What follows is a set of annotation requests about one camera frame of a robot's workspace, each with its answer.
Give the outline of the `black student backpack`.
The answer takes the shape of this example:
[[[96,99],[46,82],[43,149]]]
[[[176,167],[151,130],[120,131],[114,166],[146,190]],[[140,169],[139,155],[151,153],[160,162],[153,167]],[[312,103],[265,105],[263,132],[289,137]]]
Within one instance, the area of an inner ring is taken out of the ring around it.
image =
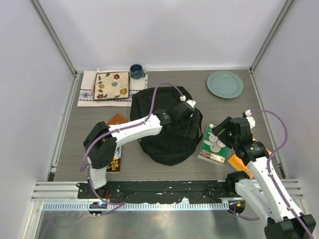
[[[181,103],[179,97],[183,95],[186,96],[187,100],[192,100],[192,96],[184,87],[179,86],[178,89],[174,87],[158,88],[152,113],[155,113],[156,110],[170,112],[170,107]],[[188,159],[203,138],[201,130],[203,116],[197,108],[195,111],[197,114],[196,134],[174,134],[168,130],[163,134],[141,138],[139,143],[144,153],[155,162],[168,166],[179,164]]]

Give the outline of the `colourful treehouse paperback book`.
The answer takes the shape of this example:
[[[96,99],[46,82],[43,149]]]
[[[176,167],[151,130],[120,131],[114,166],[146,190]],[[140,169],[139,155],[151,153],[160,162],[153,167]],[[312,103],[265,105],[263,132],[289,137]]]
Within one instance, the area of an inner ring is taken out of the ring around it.
[[[122,156],[122,147],[120,146],[116,149],[113,160],[107,166],[106,172],[109,172],[109,173],[119,173],[120,172],[121,156]]]

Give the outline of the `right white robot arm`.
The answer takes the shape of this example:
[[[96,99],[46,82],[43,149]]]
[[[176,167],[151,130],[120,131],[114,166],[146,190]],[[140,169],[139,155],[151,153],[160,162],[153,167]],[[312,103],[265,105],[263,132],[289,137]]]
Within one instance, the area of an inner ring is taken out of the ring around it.
[[[241,196],[265,223],[268,239],[312,239],[316,221],[304,214],[293,201],[273,168],[263,143],[251,133],[254,119],[227,117],[212,129],[212,133],[252,172],[258,187],[243,171],[227,175],[225,191],[229,196]]]

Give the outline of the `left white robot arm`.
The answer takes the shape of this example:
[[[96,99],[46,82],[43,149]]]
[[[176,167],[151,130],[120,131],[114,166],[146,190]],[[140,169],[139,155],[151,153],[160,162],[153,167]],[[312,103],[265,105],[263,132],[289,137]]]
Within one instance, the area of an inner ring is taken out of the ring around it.
[[[84,142],[84,159],[88,162],[89,193],[96,199],[106,193],[106,167],[122,145],[147,136],[163,134],[172,130],[174,123],[188,120],[195,113],[196,101],[186,100],[172,112],[156,110],[151,115],[124,124],[96,124]]]

